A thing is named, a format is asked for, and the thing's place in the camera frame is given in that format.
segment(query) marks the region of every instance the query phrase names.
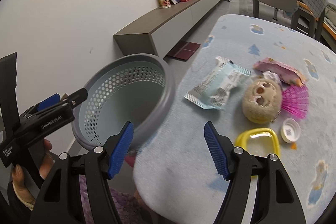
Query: pink plastic fan-shaped object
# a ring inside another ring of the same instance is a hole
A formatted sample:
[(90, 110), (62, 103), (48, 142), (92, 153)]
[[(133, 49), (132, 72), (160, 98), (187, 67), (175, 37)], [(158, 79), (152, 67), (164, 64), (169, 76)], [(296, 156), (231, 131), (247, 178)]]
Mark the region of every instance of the pink plastic fan-shaped object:
[(282, 92), (281, 108), (292, 113), (300, 119), (307, 116), (309, 105), (309, 93), (306, 86), (299, 87), (291, 85)]

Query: human hand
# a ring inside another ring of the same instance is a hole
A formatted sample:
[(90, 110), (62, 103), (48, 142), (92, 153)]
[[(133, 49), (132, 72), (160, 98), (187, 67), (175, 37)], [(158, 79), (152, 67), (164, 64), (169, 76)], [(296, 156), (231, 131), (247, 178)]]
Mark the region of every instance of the human hand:
[[(50, 151), (53, 146), (51, 142), (48, 140), (44, 139), (44, 149), (46, 151)], [(54, 164), (53, 158), (51, 157), (50, 154), (46, 153), (42, 164), (40, 166), (39, 172), (40, 176), (45, 179), (50, 172), (50, 169), (52, 168)], [(24, 201), (25, 203), (29, 203), (31, 205), (34, 205), (35, 199), (25, 186), (25, 174), (23, 172), (23, 169), (20, 165), (16, 165), (15, 168), (12, 170), (12, 178), (13, 178), (13, 186), (14, 190), (16, 192), (16, 195), (21, 201)]]

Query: plush toy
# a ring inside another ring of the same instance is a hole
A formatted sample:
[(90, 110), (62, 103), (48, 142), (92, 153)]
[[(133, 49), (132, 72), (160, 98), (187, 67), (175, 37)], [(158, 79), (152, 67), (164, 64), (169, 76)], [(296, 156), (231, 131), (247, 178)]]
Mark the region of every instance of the plush toy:
[(246, 90), (242, 101), (243, 113), (255, 123), (267, 123), (281, 108), (280, 86), (270, 79), (258, 79)]

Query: dining table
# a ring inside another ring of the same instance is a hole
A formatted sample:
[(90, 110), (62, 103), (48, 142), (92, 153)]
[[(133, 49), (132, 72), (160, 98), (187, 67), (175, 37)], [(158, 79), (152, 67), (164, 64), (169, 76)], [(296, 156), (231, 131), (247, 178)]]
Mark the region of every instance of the dining table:
[[(250, 70), (252, 76), (231, 90), (224, 110), (203, 109), (184, 95), (215, 68), (217, 56)], [(260, 125), (244, 116), (245, 90), (262, 75), (253, 65), (267, 57), (296, 68), (307, 79), (309, 106), (305, 119), (282, 110), (274, 122)], [(289, 117), (301, 128), (294, 144), (286, 143), (280, 135), (283, 121)], [(278, 136), (279, 158), (295, 187), (306, 223), (313, 224), (336, 192), (335, 117), (336, 55), (332, 50), (274, 22), (223, 15), (177, 87), (166, 120), (139, 150), (133, 169), (136, 188), (152, 210), (175, 223), (213, 223), (229, 181), (217, 173), (204, 139), (204, 124), (211, 121), (233, 144), (246, 130), (271, 128)], [(251, 177), (243, 224), (250, 223), (256, 185), (257, 178)]]

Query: gray plastic basket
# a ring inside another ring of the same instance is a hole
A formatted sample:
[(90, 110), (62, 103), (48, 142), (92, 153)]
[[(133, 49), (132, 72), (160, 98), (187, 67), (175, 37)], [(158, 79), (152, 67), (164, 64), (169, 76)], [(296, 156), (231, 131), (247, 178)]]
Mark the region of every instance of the gray plastic basket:
[(84, 88), (88, 99), (74, 109), (72, 130), (87, 150), (118, 134), (126, 121), (134, 124), (129, 151), (136, 150), (157, 131), (175, 96), (168, 64), (151, 54), (116, 60), (97, 72)]

